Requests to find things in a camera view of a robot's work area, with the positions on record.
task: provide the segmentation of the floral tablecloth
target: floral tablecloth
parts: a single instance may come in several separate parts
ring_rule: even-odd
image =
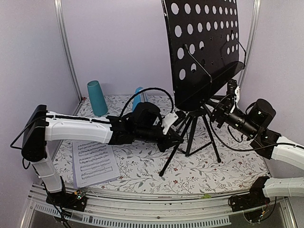
[[[126,95],[106,96],[109,114],[119,115],[129,97]],[[166,114],[170,110],[171,103],[166,96],[150,96],[149,101],[160,107],[162,114]],[[88,99],[82,105],[78,115],[94,116]],[[214,125],[214,128],[229,146],[240,149],[250,148],[247,141],[242,143],[234,141],[229,135],[226,125],[223,125],[221,129],[217,129]],[[240,139],[238,132],[233,130],[232,132]],[[208,142],[209,136],[204,122],[202,118],[199,118],[192,150]],[[234,152],[217,140],[216,144],[222,163],[217,163],[212,145],[188,158],[181,152],[176,152],[163,177],[160,177],[158,173],[162,170],[172,149],[160,152],[155,144],[145,142],[113,146],[120,177],[93,187],[139,193],[219,193],[247,190],[257,177],[267,175],[263,159],[255,152]],[[54,164],[64,181],[73,183],[72,141],[63,141],[56,154]]]

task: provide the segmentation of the musical notation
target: musical notation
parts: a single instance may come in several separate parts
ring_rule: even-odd
[[[98,142],[73,142],[73,170],[76,188],[119,176],[112,147]]]

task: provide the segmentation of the stand leg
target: stand leg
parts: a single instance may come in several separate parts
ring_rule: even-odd
[[[189,128],[191,122],[192,122],[192,118],[189,118],[189,120],[188,120],[187,123],[186,123],[186,126],[185,126],[184,130],[182,131],[182,133],[181,133],[181,135],[180,135],[182,138],[184,138],[184,136],[185,136],[185,134],[186,134],[186,132],[187,132],[187,130],[188,130],[188,128]],[[164,165],[163,169],[161,170],[161,172],[160,172],[160,174],[159,174],[160,177],[162,177],[162,176],[164,175],[164,173],[165,173],[167,167],[169,166],[169,164],[170,164],[172,158],[174,157],[174,155],[175,155],[175,153],[176,153],[176,151],[177,151],[177,149],[178,149],[179,146],[180,146],[180,145],[176,145],[176,146],[173,148],[173,151],[171,152],[171,154],[170,154],[170,156],[169,156],[169,159],[167,160],[166,164]]]
[[[206,126],[206,128],[207,128],[209,137],[210,137],[210,139],[211,139],[211,143],[212,143],[212,145],[213,145],[213,149],[214,149],[215,155],[217,156],[218,163],[221,163],[222,160],[221,160],[221,158],[219,157],[219,152],[218,152],[217,146],[216,146],[216,144],[215,144],[215,142],[214,142],[214,138],[213,138],[213,135],[212,135],[212,133],[211,133],[211,130],[210,130],[210,127],[209,127],[209,123],[208,123],[208,121],[207,121],[205,115],[203,115],[202,118],[203,118],[203,121],[204,121],[205,126]]]
[[[181,125],[178,127],[178,129],[176,130],[177,133],[181,132],[182,127],[186,124],[187,120],[189,119],[190,115],[188,114],[186,116],[186,118],[183,120],[183,122],[181,123]]]
[[[198,117],[194,116],[193,119],[192,119],[191,130],[190,130],[190,135],[189,135],[187,149],[186,149],[186,157],[190,156],[190,150],[191,150],[191,147],[192,147],[192,142],[193,142],[197,122],[198,122]]]

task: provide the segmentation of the black music stand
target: black music stand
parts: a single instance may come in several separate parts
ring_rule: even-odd
[[[206,119],[204,104],[245,64],[239,62],[238,11],[236,0],[162,0],[171,58],[175,106],[189,112],[183,127],[184,137],[191,125],[186,156],[212,144],[218,162],[218,150]],[[210,142],[190,152],[198,117],[201,116]],[[164,168],[168,167],[175,146]]]

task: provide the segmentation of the teal cup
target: teal cup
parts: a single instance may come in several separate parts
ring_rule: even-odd
[[[101,90],[98,81],[91,81],[87,84],[87,90],[89,92],[90,102],[94,115],[102,116],[108,112],[108,107],[105,103],[105,97]]]

